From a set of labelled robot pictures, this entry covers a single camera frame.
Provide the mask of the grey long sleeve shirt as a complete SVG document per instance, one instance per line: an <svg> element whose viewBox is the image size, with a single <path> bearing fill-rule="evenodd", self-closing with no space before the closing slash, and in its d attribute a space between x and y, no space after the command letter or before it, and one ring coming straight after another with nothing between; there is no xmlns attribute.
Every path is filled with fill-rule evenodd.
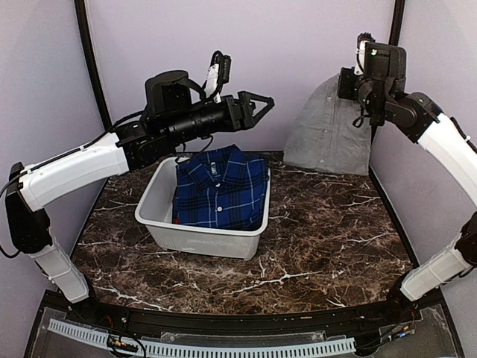
<svg viewBox="0 0 477 358"><path fill-rule="evenodd" d="M319 172L367 175L371 128L353 121L361 107L338 97L335 75L320 84L294 120L285 144L286 165Z"/></svg>

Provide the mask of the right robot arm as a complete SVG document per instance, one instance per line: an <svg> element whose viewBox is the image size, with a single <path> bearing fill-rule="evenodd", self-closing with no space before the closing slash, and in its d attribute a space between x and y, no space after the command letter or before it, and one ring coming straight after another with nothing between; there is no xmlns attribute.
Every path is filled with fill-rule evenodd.
<svg viewBox="0 0 477 358"><path fill-rule="evenodd" d="M475 203L476 147L430 97L405 91L405 49L363 34L357 41L355 61L354 67L341 70L338 82L338 97L361 108L354 126L364 122L374 128L394 125ZM388 301L381 305L381 318L397 323L408 313L409 304L475 268L476 217L472 216L442 249L394 284Z"/></svg>

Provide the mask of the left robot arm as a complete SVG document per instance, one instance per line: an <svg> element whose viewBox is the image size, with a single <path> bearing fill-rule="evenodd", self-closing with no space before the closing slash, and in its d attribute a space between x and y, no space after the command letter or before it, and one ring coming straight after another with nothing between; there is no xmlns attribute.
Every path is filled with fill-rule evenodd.
<svg viewBox="0 0 477 358"><path fill-rule="evenodd" d="M85 276L60 247L45 207L98 180L143 169L177 146L217 132L245 131L274 107L271 97L240 91L214 99L188 72L163 72L145 82L146 107L117 121L98 138L38 164L16 163L1 190L10 238L48 275L89 325L105 319Z"/></svg>

